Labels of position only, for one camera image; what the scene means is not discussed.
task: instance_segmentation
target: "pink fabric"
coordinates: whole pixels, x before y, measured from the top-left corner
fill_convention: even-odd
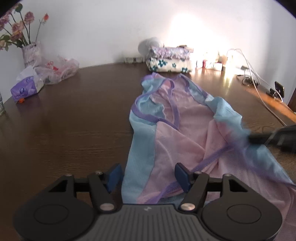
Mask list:
[[[180,113],[179,130],[164,122],[157,123],[155,164],[148,182],[137,200],[139,204],[147,203],[149,199],[156,197],[169,184],[176,181],[174,177],[176,163],[181,162],[187,169],[192,170],[203,159],[225,147],[226,140],[229,140],[230,131],[227,127],[213,119],[213,112],[209,107],[197,103],[189,93],[185,94],[184,85],[182,80],[175,81],[173,91],[173,100]],[[167,97],[169,88],[170,84],[163,85],[157,93],[153,94],[151,99],[164,105],[166,119],[173,122],[174,116]],[[222,154],[202,171],[211,177],[218,178],[221,178],[225,173],[231,173],[273,203],[283,216],[283,225],[276,240],[295,241],[296,204],[294,199],[296,191],[285,184],[260,177],[247,168],[243,161],[240,161],[243,158],[232,150]],[[182,192],[179,188],[165,197]],[[207,201],[218,197],[219,193],[208,193]]]

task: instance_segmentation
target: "light blue fabric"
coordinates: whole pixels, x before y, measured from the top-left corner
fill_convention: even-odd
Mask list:
[[[235,130],[236,138],[240,141],[234,143],[234,147],[241,152],[250,168],[272,180],[293,185],[292,180],[265,146],[248,145],[247,135],[250,131],[241,127],[242,116],[239,113],[235,112],[223,98],[214,98],[207,94],[183,74],[179,74],[177,78],[180,77],[188,82],[193,98],[198,103],[207,105],[213,111],[213,118],[217,122],[227,123],[230,128]],[[145,76],[142,81],[143,94],[159,88],[164,79],[156,74]],[[164,106],[153,103],[149,97],[141,98],[137,106],[143,113],[164,118]],[[134,136],[122,184],[122,199],[123,203],[136,203],[154,166],[156,124],[140,119],[132,111],[129,119],[134,129]],[[181,202],[183,197],[183,195],[178,195],[168,199],[164,198],[160,202],[177,204]]]

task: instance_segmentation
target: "ribbed gray panel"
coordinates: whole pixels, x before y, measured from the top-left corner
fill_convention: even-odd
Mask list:
[[[77,241],[217,241],[194,215],[173,205],[124,205],[117,213],[101,215]]]

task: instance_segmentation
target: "bottle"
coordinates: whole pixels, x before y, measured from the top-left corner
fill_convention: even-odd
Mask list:
[[[2,96],[0,93],[0,116],[3,115],[4,112],[5,112],[5,109],[4,109],[4,105],[3,105],[3,101],[2,101]]]

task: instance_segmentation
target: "bouquet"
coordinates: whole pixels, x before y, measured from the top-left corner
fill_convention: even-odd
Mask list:
[[[21,20],[17,22],[15,20],[15,16],[12,14],[19,13]],[[31,44],[31,35],[30,35],[30,27],[31,23],[35,20],[34,15],[32,12],[27,12],[25,16],[22,16],[22,4],[18,3],[14,5],[10,10],[6,12],[6,14],[0,18],[0,31],[5,30],[7,33],[0,36],[0,50],[5,49],[8,51],[9,46],[15,45],[19,48],[23,48],[24,46],[28,46]],[[41,24],[44,25],[48,20],[48,14],[45,14],[42,20],[39,20],[39,28],[37,31],[37,36],[35,42],[37,42],[39,30]],[[7,25],[10,25],[11,31],[7,30]]]

